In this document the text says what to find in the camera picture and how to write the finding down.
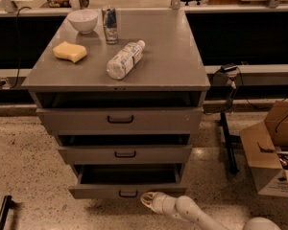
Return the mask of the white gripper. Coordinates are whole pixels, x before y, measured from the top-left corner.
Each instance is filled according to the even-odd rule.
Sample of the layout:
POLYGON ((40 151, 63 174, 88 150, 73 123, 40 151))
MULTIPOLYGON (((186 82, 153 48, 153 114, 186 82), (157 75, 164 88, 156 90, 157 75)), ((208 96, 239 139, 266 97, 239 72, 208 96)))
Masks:
POLYGON ((158 214, 173 216, 178 212, 177 199, 162 192, 146 192, 140 197, 140 201, 158 214))

